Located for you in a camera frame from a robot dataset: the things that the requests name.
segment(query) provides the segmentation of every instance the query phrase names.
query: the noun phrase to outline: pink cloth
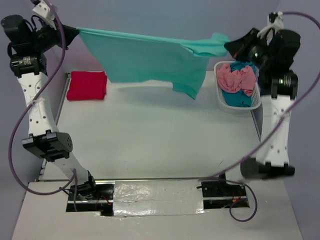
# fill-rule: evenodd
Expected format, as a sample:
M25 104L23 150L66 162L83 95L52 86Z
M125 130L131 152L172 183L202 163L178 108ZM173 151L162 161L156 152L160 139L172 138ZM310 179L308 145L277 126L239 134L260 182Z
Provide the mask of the pink cloth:
M243 90L251 96L256 84L256 75L250 66L231 72L230 65L225 63L216 71L216 80L220 88L227 93L236 93Z

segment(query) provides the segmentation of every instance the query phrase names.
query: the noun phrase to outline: crumpled clothing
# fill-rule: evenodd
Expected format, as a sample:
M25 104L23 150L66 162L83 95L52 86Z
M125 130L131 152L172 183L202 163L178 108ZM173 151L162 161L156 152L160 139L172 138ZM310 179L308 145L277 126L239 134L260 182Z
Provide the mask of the crumpled clothing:
M226 104L237 108L250 108L252 106L251 96L246 95L242 90L236 93L229 93L222 90Z
M252 62L234 61L234 62L230 63L231 72L233 72L235 70L240 71L241 69L245 68L246 66L250 66L252 68L254 74L257 73L257 68Z
M216 71L216 80L221 89L227 93L237 93L240 90L251 96L256 84L256 75L250 66L241 70L231 71L230 65L225 63Z

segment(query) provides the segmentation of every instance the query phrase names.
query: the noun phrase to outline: gray wall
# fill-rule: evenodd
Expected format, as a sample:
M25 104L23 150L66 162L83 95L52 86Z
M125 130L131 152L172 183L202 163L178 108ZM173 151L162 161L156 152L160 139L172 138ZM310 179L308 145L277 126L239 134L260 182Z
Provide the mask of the gray wall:
M281 11L308 13L320 21L319 0L282 0ZM284 26L301 35L301 47L292 69L299 77L298 96L311 85L320 71L320 30L311 21L285 16ZM288 153L296 167L295 177L285 181L304 240L320 238L320 86L292 113Z
M280 0L51 0L65 25L179 39L205 39L213 32L230 39L266 25ZM213 70L213 59L209 68ZM103 68L78 37L70 46L66 71Z
M0 19L19 14L25 18L30 18L31 12L25 11L27 5L22 0L7 1L5 6L0 8ZM9 67L9 57L7 56L7 45L9 39L5 35L2 27L0 29L0 239L11 239L25 191L15 182L11 175L8 164L8 142L15 122L20 117L25 107L24 95L18 80ZM52 73L58 60L53 51L47 54L48 72ZM53 111L57 112L58 103L61 98L64 84L64 74L60 71L54 82L49 86L49 93L53 100ZM25 184L33 182L38 176L42 161L25 151L21 145L21 139L28 136L28 122L23 121L18 130L14 146L13 158L16 171Z

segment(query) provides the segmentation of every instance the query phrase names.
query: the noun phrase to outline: black mounting bracket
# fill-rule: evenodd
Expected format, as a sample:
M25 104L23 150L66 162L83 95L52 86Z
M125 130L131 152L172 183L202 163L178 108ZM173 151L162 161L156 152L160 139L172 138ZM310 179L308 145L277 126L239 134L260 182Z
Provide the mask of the black mounting bracket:
M240 165L241 174L245 179L277 179L291 177L295 174L295 167L285 163L283 166L272 166L270 162L263 165L255 158L248 158Z
M11 47L8 46L8 54L10 54ZM43 54L35 54L29 56L11 55L10 68L17 78L21 78L23 74L34 73L39 75L40 72L47 75L47 59Z
M271 97L276 99L278 95L290 96L292 100L297 97L298 77L289 70L285 74L273 75L271 78Z
M45 134L33 136L22 140L23 147L38 158L44 158L48 162L56 159L69 158L73 150L71 137L65 132L51 132L47 130Z
M96 193L96 181L91 173L88 171L88 181L83 184L77 185L77 192L81 194L81 196L85 197L87 200L92 199ZM75 186L72 185L70 187L70 192L75 192Z

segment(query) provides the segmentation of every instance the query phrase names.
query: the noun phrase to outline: white panel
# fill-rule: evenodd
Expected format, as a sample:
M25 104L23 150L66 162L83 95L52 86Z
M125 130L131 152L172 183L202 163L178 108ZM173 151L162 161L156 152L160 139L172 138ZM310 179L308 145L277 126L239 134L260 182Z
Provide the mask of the white panel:
M48 77L43 72L40 72L38 75L35 75L34 72L30 72L23 74L17 80L21 85L24 94L25 105L28 107L40 89L45 85ZM29 135L44 135L47 130L50 130L52 133L59 131L54 120L50 103L48 88L46 88L28 112Z
M196 100L170 83L108 82L104 101L65 100L58 127L95 179L206 177L259 144L251 112L221 111L215 87L213 71ZM43 179L66 177L48 163Z
M48 192L62 184L35 182L30 187ZM259 208L246 223L235 222L228 209L197 215L102 217L97 212L66 212L63 192L51 196L27 193L12 240L302 240L283 182L255 181L250 186ZM253 206L250 195L249 204ZM252 211L235 208L233 213L244 219Z
M290 96L278 95L272 99L271 95L262 96L263 124L261 141L263 141L275 128L284 112L294 104ZM289 164L288 135L291 113L287 114L282 125L269 141L256 153L256 161L261 164L270 162L272 166L283 167Z

